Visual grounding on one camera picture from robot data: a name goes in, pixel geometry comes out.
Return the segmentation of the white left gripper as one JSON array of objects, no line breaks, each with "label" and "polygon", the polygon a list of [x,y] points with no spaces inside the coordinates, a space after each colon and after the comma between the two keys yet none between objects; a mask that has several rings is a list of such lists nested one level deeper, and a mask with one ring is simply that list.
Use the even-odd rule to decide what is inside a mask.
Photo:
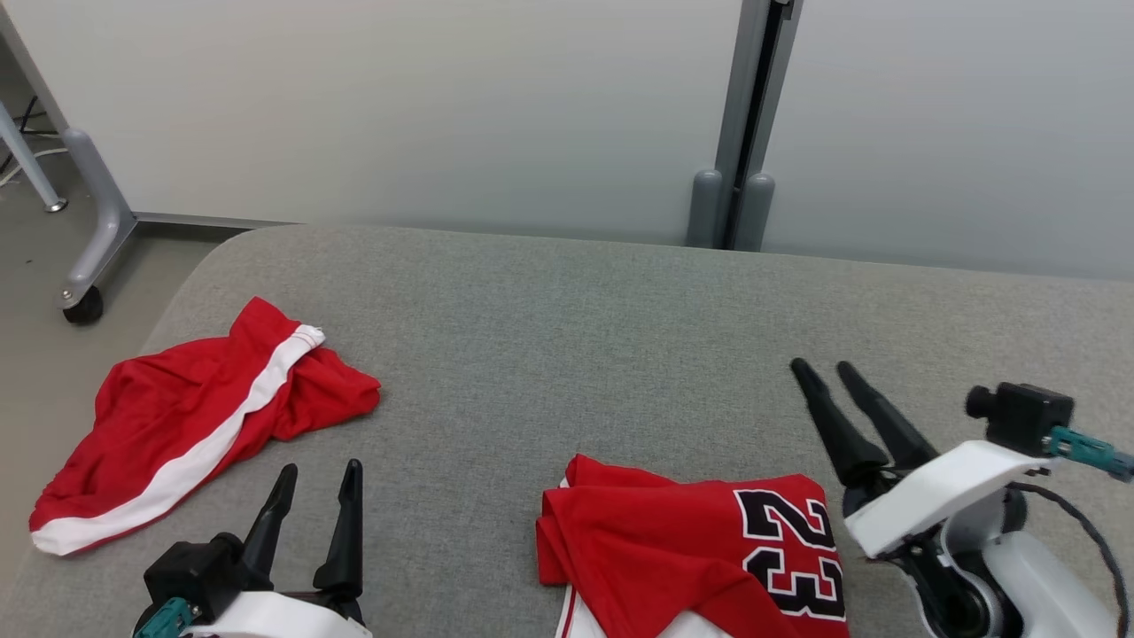
[{"label": "white left gripper", "polygon": [[[245,537],[244,593],[215,621],[188,626],[191,637],[371,637],[367,627],[310,602],[272,592],[270,578],[284,518],[291,509],[299,468],[286,463]],[[338,517],[313,586],[339,604],[363,594],[363,463],[346,463],[338,490]]]}]

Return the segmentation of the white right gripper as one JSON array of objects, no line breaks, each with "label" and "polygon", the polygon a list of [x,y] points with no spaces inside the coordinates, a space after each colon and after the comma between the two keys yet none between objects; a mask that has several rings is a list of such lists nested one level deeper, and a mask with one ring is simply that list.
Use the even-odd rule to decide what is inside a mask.
[{"label": "white right gripper", "polygon": [[[826,381],[809,361],[795,358],[789,367],[840,485],[858,487],[874,479],[889,463],[889,457],[864,437],[835,405]],[[850,537],[868,558],[899,548],[906,538],[976,504],[1029,470],[1052,467],[1051,457],[1036,459],[987,440],[964,441],[939,456],[936,446],[882,392],[868,384],[850,361],[838,361],[835,371],[850,399],[882,437],[894,467],[914,470],[883,496],[845,518]]]}]

